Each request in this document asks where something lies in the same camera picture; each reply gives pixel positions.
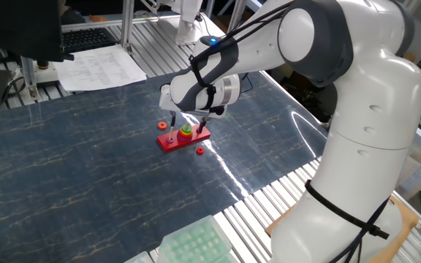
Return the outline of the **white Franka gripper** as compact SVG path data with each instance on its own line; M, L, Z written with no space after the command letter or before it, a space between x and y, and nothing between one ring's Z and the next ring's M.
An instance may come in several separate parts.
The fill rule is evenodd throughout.
M223 110L222 114L218 114L217 112L211 112L210 110L193 110L193 111L183 111L181 110L171 99L170 95L170 85L164 84L160 88L160 99L159 99L159 107L163 110L170 111L171 121L170 121L170 128L175 126L176 122L176 113L186 113L190 115L197 115L201 116L202 119L200 121L200 125L197 129L197 133L202 133L203 128L207 123L207 118L216 118L221 119L224 118L227 114L227 106L220 107Z

